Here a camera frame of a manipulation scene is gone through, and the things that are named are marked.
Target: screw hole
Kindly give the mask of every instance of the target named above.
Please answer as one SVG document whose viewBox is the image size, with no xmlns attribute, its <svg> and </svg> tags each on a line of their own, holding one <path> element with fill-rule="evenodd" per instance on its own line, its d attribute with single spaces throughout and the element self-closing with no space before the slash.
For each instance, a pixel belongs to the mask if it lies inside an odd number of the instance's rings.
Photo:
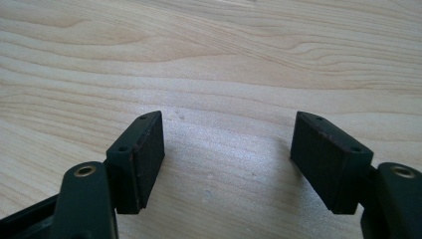
<svg viewBox="0 0 422 239">
<path fill-rule="evenodd" d="M 407 177 L 407 178 L 413 178 L 415 177 L 415 173 L 413 173 L 411 170 L 401 167 L 401 166 L 392 166 L 391 169 L 393 172 L 399 176 Z"/>
<path fill-rule="evenodd" d="M 93 174 L 95 171 L 96 168 L 94 166 L 88 165 L 78 168 L 78 170 L 75 171 L 74 175 L 76 177 L 84 177 Z"/>
<path fill-rule="evenodd" d="M 350 149 L 354 152 L 361 152 L 362 151 L 362 150 L 360 150 L 360 148 L 355 147 L 355 146 L 351 147 Z"/>
<path fill-rule="evenodd" d="M 126 147 L 126 146 L 121 146 L 119 149 L 118 149 L 118 151 L 120 151 L 120 152 L 125 152 L 125 151 L 127 151 L 128 150 L 128 147 Z"/>
</svg>

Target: black block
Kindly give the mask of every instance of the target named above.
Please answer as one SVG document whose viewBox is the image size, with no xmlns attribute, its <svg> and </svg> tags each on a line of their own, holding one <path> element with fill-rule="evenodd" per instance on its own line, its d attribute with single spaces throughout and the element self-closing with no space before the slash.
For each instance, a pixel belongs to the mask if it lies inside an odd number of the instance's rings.
<svg viewBox="0 0 422 239">
<path fill-rule="evenodd" d="M 298 112 L 291 160 L 335 214 L 354 214 L 373 152 L 330 121 Z"/>
<path fill-rule="evenodd" d="M 119 214 L 146 207 L 164 157 L 161 112 L 137 118 L 106 152 L 105 166 Z"/>
</svg>

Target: wood grain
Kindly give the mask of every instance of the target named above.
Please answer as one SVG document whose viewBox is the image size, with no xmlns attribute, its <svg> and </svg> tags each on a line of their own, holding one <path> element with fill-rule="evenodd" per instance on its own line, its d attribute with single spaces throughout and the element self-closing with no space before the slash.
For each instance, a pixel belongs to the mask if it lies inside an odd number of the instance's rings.
<svg viewBox="0 0 422 239">
<path fill-rule="evenodd" d="M 419 0 L 0 1 L 0 217 L 160 110 L 120 238 L 361 238 L 289 161 L 296 111 L 422 170 L 421 76 Z"/>
</svg>

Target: black clamp jaw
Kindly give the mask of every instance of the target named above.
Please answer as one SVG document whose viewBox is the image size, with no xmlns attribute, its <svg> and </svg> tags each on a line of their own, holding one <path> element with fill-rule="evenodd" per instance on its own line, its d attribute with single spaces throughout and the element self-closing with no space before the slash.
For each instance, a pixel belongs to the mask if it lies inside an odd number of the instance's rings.
<svg viewBox="0 0 422 239">
<path fill-rule="evenodd" d="M 354 214 L 365 239 L 422 238 L 422 174 L 373 152 L 330 121 L 298 112 L 291 160 L 334 214 Z"/>
<path fill-rule="evenodd" d="M 106 152 L 106 160 L 69 169 L 60 193 L 0 221 L 1 238 L 115 239 L 114 209 L 146 207 L 164 157 L 161 112 L 137 118 Z"/>
</svg>

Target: light wood surface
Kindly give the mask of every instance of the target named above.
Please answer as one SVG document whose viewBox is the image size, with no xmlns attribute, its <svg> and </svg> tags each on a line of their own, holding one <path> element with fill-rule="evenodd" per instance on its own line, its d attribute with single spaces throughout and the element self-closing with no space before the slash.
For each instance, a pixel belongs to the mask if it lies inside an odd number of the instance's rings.
<svg viewBox="0 0 422 239">
<path fill-rule="evenodd" d="M 361 238 L 290 162 L 296 111 L 422 170 L 421 80 L 420 0 L 0 1 L 0 217 L 162 111 L 120 238 Z"/>
</svg>

